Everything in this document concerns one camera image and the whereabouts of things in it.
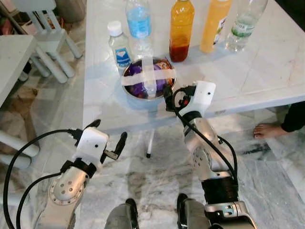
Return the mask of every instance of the bare foot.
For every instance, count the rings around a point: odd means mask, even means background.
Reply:
[[[260,124],[254,129],[253,134],[254,138],[263,139],[286,135],[288,132],[283,130],[280,125]]]

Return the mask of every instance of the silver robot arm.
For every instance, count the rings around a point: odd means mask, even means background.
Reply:
[[[201,132],[233,164],[232,154],[220,144],[216,132],[203,118],[215,91],[215,84],[197,81],[181,91],[179,114]],[[173,92],[164,90],[166,109],[173,111]],[[246,205],[238,197],[238,186],[227,164],[200,136],[183,123],[184,142],[191,153],[192,164],[201,181],[206,205],[180,194],[177,200],[180,229],[256,229]]]
[[[64,173],[50,185],[48,200],[36,229],[72,229],[75,210],[93,174],[108,156],[114,160],[120,156],[127,138],[121,135],[114,151],[106,150],[108,136],[93,127],[86,128],[77,143],[74,162],[67,161]]]

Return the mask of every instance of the small water bottle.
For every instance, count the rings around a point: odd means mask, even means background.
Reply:
[[[268,0],[241,1],[237,18],[226,39],[227,49],[237,52],[244,48],[267,3]]]
[[[128,37],[123,33],[120,21],[109,22],[107,28],[110,34],[109,46],[112,49],[115,63],[119,69],[125,69],[132,62]]]
[[[151,12],[147,0],[127,0],[126,17],[135,59],[153,55]]]

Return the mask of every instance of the bottle cap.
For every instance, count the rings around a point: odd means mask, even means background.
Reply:
[[[107,25],[110,36],[117,37],[123,33],[120,21],[111,21]]]

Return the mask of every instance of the marble floor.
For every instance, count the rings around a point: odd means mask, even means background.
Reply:
[[[85,22],[75,24],[70,36],[84,53]],[[30,114],[37,135],[58,128],[81,127],[84,57],[74,60],[65,47],[65,59],[76,69],[66,84],[54,78],[43,79],[35,69],[19,87],[38,90]],[[287,107],[268,108],[210,119],[219,135],[236,149],[239,163],[240,200],[246,202],[259,229],[305,228],[305,129],[267,140],[255,140],[252,130],[258,123],[282,121]],[[118,161],[106,160],[95,174],[77,211],[77,229],[100,229],[110,211],[132,197],[138,205],[142,229],[177,228],[176,198],[184,192],[203,202],[203,191],[189,164],[183,143],[183,127],[177,123],[155,130],[152,157],[145,154],[150,130],[128,133],[125,149]],[[111,135],[107,147],[115,148],[118,135]],[[41,152],[30,168],[14,170],[11,191],[23,190],[31,181],[57,172],[75,151],[74,141],[65,134],[40,141]],[[30,194],[22,213],[22,228],[34,228],[45,204],[48,182]],[[16,209],[10,208],[14,219]],[[3,214],[0,229],[7,228]]]

